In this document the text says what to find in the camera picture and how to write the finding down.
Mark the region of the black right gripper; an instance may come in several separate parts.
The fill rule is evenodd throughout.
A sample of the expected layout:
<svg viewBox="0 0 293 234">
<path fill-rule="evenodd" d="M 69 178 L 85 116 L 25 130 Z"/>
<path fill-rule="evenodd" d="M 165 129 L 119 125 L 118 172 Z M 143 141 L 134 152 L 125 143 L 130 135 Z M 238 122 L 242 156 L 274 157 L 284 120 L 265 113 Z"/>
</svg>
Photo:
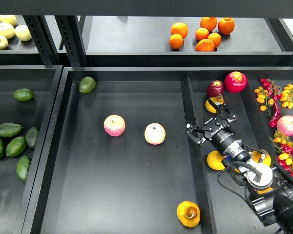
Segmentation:
<svg viewBox="0 0 293 234">
<path fill-rule="evenodd" d="M 199 146 L 208 140 L 220 155 L 230 156 L 233 161 L 248 161 L 250 153 L 230 126 L 231 122 L 237 120 L 237 115 L 228 110 L 225 102 L 215 106 L 215 109 L 215 118 L 205 122 L 204 126 L 194 125 L 185 117 L 187 136 Z"/>
</svg>

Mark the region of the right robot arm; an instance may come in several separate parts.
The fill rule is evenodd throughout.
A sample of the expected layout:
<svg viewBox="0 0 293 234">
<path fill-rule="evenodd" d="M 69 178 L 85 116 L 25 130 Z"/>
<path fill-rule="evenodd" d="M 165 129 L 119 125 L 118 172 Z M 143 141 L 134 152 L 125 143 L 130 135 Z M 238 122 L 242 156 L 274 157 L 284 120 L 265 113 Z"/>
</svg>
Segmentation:
<svg viewBox="0 0 293 234">
<path fill-rule="evenodd" d="M 183 101 L 186 134 L 197 145 L 209 142 L 222 159 L 221 172 L 229 171 L 232 180 L 244 187 L 242 196 L 264 226 L 278 224 L 285 234 L 293 234 L 293 177 L 281 165 L 266 165 L 266 151 L 243 143 L 231 127 L 236 114 L 225 104 L 212 103 L 215 116 L 202 125 L 196 125 L 192 99 Z"/>
</svg>

